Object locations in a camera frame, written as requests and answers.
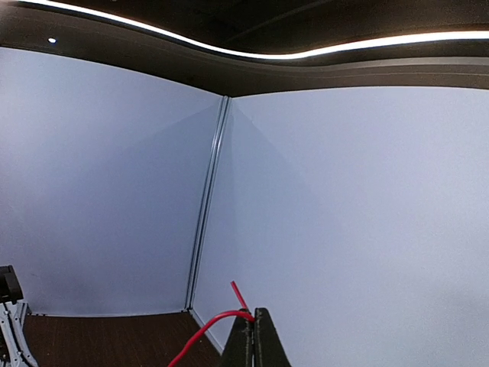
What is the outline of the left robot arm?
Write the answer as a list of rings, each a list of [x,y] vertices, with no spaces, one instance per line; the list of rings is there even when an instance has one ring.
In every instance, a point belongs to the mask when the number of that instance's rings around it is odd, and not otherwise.
[[[24,336],[28,311],[24,301],[1,303],[1,366],[39,366]]]

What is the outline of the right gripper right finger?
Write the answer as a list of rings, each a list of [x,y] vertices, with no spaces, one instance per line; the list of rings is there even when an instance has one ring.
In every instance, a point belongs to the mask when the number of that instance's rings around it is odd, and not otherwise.
[[[257,367],[291,367],[277,329],[267,308],[254,311],[254,365]]]

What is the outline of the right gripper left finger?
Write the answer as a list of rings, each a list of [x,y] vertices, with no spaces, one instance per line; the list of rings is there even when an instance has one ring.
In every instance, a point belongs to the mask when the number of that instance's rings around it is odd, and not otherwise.
[[[253,366],[253,322],[236,317],[220,358],[221,367]]]

